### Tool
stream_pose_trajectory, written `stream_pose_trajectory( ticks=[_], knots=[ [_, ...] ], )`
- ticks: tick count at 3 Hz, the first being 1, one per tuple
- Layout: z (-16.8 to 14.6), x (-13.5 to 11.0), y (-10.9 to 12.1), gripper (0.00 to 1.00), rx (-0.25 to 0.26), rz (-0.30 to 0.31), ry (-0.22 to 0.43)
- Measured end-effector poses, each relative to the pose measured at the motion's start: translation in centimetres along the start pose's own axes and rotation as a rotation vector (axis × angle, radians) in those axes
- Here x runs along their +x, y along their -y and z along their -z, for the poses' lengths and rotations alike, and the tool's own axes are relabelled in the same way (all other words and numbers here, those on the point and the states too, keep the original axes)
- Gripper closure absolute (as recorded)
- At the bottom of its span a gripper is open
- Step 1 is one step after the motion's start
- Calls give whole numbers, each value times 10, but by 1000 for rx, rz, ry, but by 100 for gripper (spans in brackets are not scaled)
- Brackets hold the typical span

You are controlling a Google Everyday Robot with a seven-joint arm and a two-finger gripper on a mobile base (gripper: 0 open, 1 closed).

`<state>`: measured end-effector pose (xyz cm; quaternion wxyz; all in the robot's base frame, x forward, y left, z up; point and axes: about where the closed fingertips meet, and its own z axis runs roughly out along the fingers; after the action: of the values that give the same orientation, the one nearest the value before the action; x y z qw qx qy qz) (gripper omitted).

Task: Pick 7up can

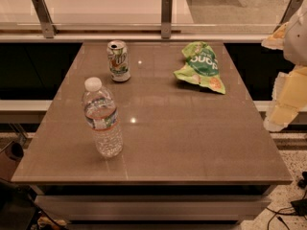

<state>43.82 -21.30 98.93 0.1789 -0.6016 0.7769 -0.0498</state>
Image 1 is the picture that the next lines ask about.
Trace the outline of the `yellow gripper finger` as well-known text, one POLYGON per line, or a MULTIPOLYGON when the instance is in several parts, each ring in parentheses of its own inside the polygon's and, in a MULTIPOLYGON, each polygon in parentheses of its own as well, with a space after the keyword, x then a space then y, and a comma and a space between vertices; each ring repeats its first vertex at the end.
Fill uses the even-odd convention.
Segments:
POLYGON ((262 41, 261 46, 272 50, 283 50, 287 26, 288 23, 282 24, 273 34, 262 41))
POLYGON ((272 101, 264 127, 277 132, 287 127, 307 105, 307 67, 296 65, 288 74, 279 72, 274 81, 272 101))

